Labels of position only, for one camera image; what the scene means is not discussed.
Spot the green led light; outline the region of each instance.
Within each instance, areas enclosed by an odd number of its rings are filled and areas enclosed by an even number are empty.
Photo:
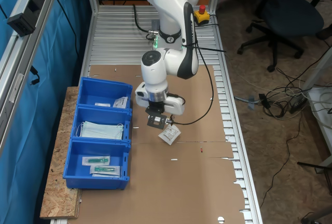
[[[154,41],[154,48],[158,48],[158,36],[156,36],[155,41]]]

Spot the green syringe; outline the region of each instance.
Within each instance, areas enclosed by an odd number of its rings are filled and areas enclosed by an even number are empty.
[[[91,158],[88,159],[88,163],[107,163],[108,158]]]
[[[115,168],[105,168],[105,167],[95,167],[94,171],[104,171],[104,172],[113,172]]]

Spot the chair base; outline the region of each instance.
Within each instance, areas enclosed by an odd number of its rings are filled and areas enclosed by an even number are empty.
[[[299,46],[297,46],[295,43],[291,42],[290,40],[288,40],[285,37],[274,34],[270,29],[263,27],[257,23],[250,24],[250,26],[245,31],[247,31],[248,33],[251,33],[253,31],[253,27],[262,31],[265,34],[265,36],[261,36],[259,38],[247,41],[246,43],[243,43],[241,45],[241,47],[238,49],[238,54],[243,54],[244,47],[246,47],[246,46],[250,46],[253,44],[257,44],[257,43],[262,43],[263,41],[269,41],[269,47],[272,47],[272,50],[273,50],[273,64],[267,67],[267,70],[269,72],[273,72],[275,70],[275,66],[277,64],[278,43],[283,43],[283,44],[297,50],[297,52],[294,55],[294,58],[296,58],[296,59],[300,59],[301,56],[303,55],[304,50],[302,48],[300,48]]]

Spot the brown cardboard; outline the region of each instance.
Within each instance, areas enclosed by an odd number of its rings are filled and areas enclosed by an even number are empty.
[[[191,125],[177,124],[181,135],[174,142],[226,141],[212,66],[209,66],[209,71],[214,86],[213,105],[202,120]],[[148,115],[145,113],[145,108],[136,104],[135,90],[143,81],[140,75],[141,66],[139,65],[93,65],[90,70],[90,76],[93,78],[122,81],[133,85],[131,95],[133,102],[132,124],[133,127],[139,127],[132,130],[133,144],[163,142],[162,139],[155,138],[161,133],[161,130],[147,126]],[[169,92],[186,99],[185,112],[182,116],[175,116],[176,122],[192,122],[205,114],[211,103],[212,91],[209,76],[204,66],[200,66],[197,74],[188,80],[168,76],[167,81]]]
[[[219,216],[244,224],[242,189],[225,156],[229,142],[132,145],[126,189],[84,190],[68,224],[218,224]]]

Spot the blue storage bin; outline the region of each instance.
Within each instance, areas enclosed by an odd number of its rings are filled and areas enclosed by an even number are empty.
[[[105,107],[108,109],[123,109],[132,111],[130,108],[132,90],[133,87],[131,85],[123,82],[82,77],[79,86],[77,103],[79,105],[89,106],[94,106],[95,103],[107,103],[110,104],[110,107]],[[114,101],[122,97],[128,97],[126,108],[114,108]]]
[[[87,138],[101,141],[113,141],[130,143],[129,128],[130,128],[131,112],[123,110],[111,110],[99,107],[87,107],[77,105],[73,121],[71,137]],[[122,139],[105,139],[105,138],[89,138],[79,137],[80,125],[82,122],[92,122],[95,124],[118,125],[123,124]]]
[[[129,182],[130,144],[72,138],[68,147],[63,178],[68,188],[124,189]],[[120,166],[120,177],[93,177],[90,166],[82,165],[85,156],[110,156],[110,165]]]

